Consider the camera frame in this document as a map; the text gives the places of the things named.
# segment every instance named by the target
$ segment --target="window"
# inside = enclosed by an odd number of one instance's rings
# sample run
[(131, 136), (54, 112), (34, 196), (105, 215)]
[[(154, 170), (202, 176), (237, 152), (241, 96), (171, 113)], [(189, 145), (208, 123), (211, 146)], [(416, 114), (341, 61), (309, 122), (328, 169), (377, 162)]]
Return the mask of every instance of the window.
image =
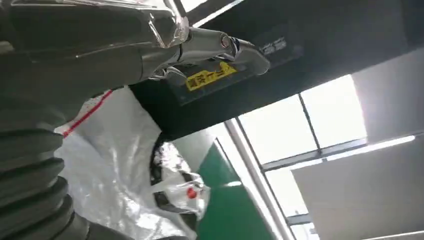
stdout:
[(317, 149), (297, 95), (239, 119), (261, 164)]
[(308, 213), (302, 194), (293, 177), (292, 170), (320, 164), (322, 162), (321, 159), (312, 160), (265, 173), (286, 217)]
[(319, 240), (292, 170), (356, 153), (350, 150), (364, 151), (367, 132), (352, 77), (340, 77), (238, 119), (295, 239)]
[(320, 240), (313, 223), (291, 226), (297, 240)]
[(306, 90), (301, 95), (321, 148), (367, 136), (350, 75)]

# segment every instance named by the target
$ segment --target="white wall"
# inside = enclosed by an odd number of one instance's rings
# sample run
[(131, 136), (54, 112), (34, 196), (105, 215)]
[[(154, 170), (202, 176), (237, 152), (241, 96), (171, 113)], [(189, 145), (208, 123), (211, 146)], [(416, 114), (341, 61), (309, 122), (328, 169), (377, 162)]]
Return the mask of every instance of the white wall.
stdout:
[(293, 174), (321, 240), (424, 230), (424, 139)]
[(424, 131), (424, 48), (352, 74), (368, 141)]

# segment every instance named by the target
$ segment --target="fluorescent light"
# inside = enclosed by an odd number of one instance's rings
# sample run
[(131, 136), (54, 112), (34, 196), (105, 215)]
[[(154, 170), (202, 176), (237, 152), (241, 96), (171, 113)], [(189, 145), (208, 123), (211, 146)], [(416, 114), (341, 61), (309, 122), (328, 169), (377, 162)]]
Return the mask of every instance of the fluorescent light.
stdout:
[(210, 14), (209, 16), (203, 18), (202, 20), (196, 22), (195, 24), (193, 24), (193, 27), (198, 28), (200, 26), (202, 26), (203, 24), (205, 24), (206, 22), (209, 22), (210, 20), (216, 18), (218, 15), (224, 13), (225, 11), (230, 10), (232, 7), (234, 7), (235, 5), (243, 2), (244, 0), (235, 0), (232, 3), (224, 6), (223, 8), (219, 9), (218, 11)]
[(232, 181), (232, 182), (225, 184), (226, 187), (237, 187), (237, 186), (241, 186), (241, 185), (242, 185), (241, 181)]
[(399, 145), (399, 144), (409, 143), (409, 142), (412, 142), (413, 140), (415, 140), (415, 136), (406, 136), (406, 137), (402, 137), (402, 138), (398, 138), (398, 139), (394, 139), (394, 140), (390, 140), (390, 141), (385, 141), (385, 142), (381, 142), (381, 143), (377, 143), (377, 144), (373, 144), (373, 145), (368, 145), (368, 146), (365, 146), (365, 147), (362, 147), (362, 148), (359, 148), (359, 149), (343, 152), (343, 153), (336, 154), (336, 155), (333, 155), (333, 156), (329, 156), (329, 157), (327, 157), (327, 160), (332, 161), (332, 160), (350, 157), (350, 156), (357, 155), (357, 154), (364, 154), (364, 153), (368, 153), (368, 152), (371, 152), (371, 151), (392, 147), (392, 146)]
[(363, 240), (380, 240), (380, 239), (397, 238), (397, 237), (404, 237), (404, 236), (417, 235), (417, 234), (424, 234), (424, 231), (413, 231), (413, 232), (407, 232), (407, 233), (401, 233), (401, 234), (395, 234), (395, 235), (379, 236), (379, 237), (367, 238)]

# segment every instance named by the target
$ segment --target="robotic arm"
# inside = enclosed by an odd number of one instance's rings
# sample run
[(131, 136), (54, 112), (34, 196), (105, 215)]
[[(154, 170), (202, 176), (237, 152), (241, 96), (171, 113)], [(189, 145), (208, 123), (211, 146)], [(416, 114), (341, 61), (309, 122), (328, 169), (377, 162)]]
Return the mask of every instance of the robotic arm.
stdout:
[(164, 3), (0, 0), (0, 239), (129, 239), (75, 213), (58, 176), (53, 131), (91, 96), (209, 58), (268, 70), (251, 43), (189, 28)]

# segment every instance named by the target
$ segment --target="bolt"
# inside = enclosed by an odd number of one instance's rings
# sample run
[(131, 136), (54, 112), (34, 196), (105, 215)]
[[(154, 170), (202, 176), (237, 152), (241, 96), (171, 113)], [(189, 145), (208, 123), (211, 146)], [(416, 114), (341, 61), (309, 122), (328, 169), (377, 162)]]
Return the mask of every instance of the bolt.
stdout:
[(221, 35), (221, 46), (225, 49), (230, 46), (230, 38), (225, 34)]

